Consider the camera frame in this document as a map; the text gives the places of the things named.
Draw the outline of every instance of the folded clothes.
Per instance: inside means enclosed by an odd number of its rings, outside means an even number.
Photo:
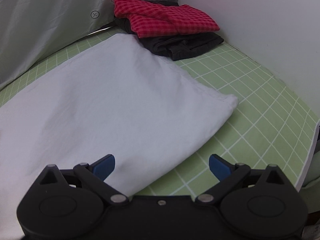
[[[128,34],[132,31],[130,22],[126,18],[115,18],[116,24]],[[223,42],[219,35],[209,33],[196,33],[189,35],[161,36],[141,38],[142,45],[153,54],[170,57],[173,61],[200,56]]]
[[[164,6],[142,0],[114,0],[115,16],[128,18],[139,38],[220,30],[206,13],[189,5]]]

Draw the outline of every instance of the black folded garment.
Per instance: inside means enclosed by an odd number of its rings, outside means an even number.
[[[158,3],[165,6],[179,6],[174,2],[160,1]],[[115,23],[126,33],[136,34],[131,30],[129,19],[115,17]],[[170,57],[175,61],[200,56],[222,43],[223,38],[213,32],[208,32],[141,38],[139,41],[153,54]]]

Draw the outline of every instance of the folded white garment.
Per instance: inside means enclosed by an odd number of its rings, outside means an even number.
[[[113,154],[105,182],[131,195],[199,149],[237,103],[134,35],[69,59],[0,108],[0,239],[22,236],[16,208],[47,164],[70,169]]]

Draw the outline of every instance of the red plaid shirt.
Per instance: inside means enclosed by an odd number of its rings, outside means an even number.
[[[114,0],[115,16],[128,18],[139,38],[215,32],[219,26],[206,13],[188,5],[164,6],[142,0]]]

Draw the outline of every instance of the metal bolt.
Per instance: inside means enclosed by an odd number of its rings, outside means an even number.
[[[114,203],[122,203],[127,200],[127,197],[122,194],[115,194],[110,197],[110,200]]]
[[[214,197],[210,194],[201,194],[200,196],[198,196],[198,200],[201,202],[207,203],[214,200]]]
[[[165,200],[159,200],[159,201],[158,201],[158,204],[159,204],[160,206],[164,206],[166,203],[167,203],[167,202],[166,202]]]

